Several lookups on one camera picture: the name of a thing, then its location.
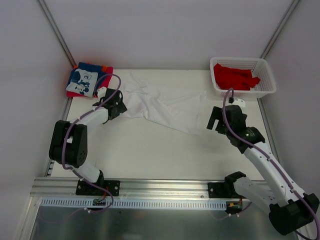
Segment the white t shirt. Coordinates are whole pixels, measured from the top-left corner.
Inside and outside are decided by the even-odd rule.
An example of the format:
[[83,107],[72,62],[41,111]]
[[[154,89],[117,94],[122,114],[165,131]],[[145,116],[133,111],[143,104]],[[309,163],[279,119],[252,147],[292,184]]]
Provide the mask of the white t shirt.
[[153,85],[143,81],[127,81],[120,90],[127,107],[123,117],[145,118],[186,134],[199,134],[205,91]]

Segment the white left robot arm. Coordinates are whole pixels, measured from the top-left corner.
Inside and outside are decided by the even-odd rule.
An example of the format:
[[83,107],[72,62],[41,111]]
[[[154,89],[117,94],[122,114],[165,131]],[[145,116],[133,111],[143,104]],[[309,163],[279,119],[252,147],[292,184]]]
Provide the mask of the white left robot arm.
[[103,172],[87,160],[88,135],[127,110],[122,92],[107,88],[104,96],[88,112],[73,121],[59,120],[55,123],[49,158],[79,177],[77,195],[109,195],[110,185],[106,183]]

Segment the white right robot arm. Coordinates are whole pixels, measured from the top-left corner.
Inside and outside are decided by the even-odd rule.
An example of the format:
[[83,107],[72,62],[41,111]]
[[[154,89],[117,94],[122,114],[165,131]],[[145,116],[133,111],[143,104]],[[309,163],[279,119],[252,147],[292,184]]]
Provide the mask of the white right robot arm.
[[207,129],[215,129],[225,135],[232,146],[236,147],[258,170],[268,185],[265,190],[244,173],[237,171],[227,175],[222,183],[208,184],[212,197],[244,197],[263,210],[271,225],[281,235],[296,232],[298,229],[315,222],[320,206],[318,197],[307,194],[285,172],[277,162],[266,140],[255,127],[246,125],[247,115],[238,105],[213,107]]

